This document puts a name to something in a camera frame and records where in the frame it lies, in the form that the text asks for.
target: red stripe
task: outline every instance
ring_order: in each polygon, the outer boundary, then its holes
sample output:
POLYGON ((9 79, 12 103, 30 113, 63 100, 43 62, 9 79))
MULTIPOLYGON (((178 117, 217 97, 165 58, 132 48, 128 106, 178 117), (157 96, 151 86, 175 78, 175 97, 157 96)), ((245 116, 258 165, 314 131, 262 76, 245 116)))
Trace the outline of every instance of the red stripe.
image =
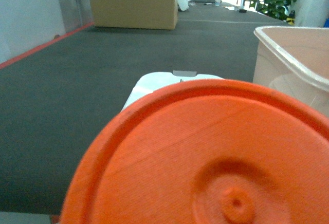
POLYGON ((27 52, 25 52, 25 53, 22 53, 22 54, 20 54, 20 55, 14 57, 14 58, 11 58, 10 60, 7 60, 7 61, 1 63, 1 64, 0 64, 0 69, 4 68, 4 67, 6 67, 6 66, 9 66, 9 65, 11 65, 11 64, 13 64, 13 63, 15 63, 15 62, 17 62, 17 61, 23 59, 23 58, 25 58, 25 57, 27 57, 27 56, 29 56, 29 55, 35 53, 35 52, 38 52, 38 51, 40 51, 41 49, 43 49, 43 48, 45 48, 45 47, 48 47, 49 45, 54 44, 54 43, 60 41, 61 39, 67 38, 68 36, 73 35, 74 33, 77 33, 77 32, 79 32, 79 31, 81 31, 81 30, 83 30, 83 29, 85 29, 85 28, 87 28, 87 27, 89 27, 89 26, 91 26, 91 25, 93 25, 93 24, 94 24, 94 22, 91 22, 91 23, 89 23, 89 24, 86 24, 86 25, 84 25, 84 26, 82 26, 82 27, 80 27, 80 28, 78 28, 78 29, 76 29, 76 30, 74 30, 74 31, 71 31, 71 32, 69 32, 69 33, 66 33, 65 35, 62 35, 62 36, 60 36, 60 37, 54 39, 54 40, 51 40, 50 42, 47 42, 47 43, 45 43, 45 44, 42 44, 42 45, 36 46, 35 48, 32 48, 32 49, 30 49, 29 51, 27 51, 27 52))

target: cardboard box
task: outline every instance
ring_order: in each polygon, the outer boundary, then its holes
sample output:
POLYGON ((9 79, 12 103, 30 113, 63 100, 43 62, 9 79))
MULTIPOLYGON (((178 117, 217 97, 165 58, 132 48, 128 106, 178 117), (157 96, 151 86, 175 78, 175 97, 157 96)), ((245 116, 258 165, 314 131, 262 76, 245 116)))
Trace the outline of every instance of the cardboard box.
POLYGON ((177 0, 90 0, 95 26, 175 28, 177 0))

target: dark gray carpet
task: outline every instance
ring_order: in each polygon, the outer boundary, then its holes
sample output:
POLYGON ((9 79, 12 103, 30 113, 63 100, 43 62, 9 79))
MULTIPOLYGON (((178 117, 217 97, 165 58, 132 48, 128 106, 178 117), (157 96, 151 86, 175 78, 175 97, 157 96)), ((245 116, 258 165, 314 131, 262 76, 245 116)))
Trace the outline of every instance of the dark gray carpet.
POLYGON ((252 81, 257 26, 197 4, 173 31, 89 27, 0 70, 0 211, 58 214, 82 155, 146 73, 252 81))

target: translucent plastic bin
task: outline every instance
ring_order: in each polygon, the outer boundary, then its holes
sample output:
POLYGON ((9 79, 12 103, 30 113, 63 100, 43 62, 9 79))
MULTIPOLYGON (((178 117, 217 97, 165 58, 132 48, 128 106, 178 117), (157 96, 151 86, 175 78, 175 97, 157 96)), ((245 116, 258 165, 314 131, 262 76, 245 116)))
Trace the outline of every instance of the translucent plastic bin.
POLYGON ((258 27, 253 82, 292 96, 329 117, 329 29, 258 27))

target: white wall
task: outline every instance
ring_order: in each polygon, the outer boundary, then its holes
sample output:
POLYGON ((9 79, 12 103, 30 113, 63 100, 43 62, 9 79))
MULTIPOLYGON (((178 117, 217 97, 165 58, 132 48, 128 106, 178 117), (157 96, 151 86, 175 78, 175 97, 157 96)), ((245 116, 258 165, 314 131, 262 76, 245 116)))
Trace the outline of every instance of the white wall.
POLYGON ((92 21, 89 0, 0 0, 0 63, 92 21))
POLYGON ((297 0, 296 26, 323 27, 329 17, 329 0, 297 0))

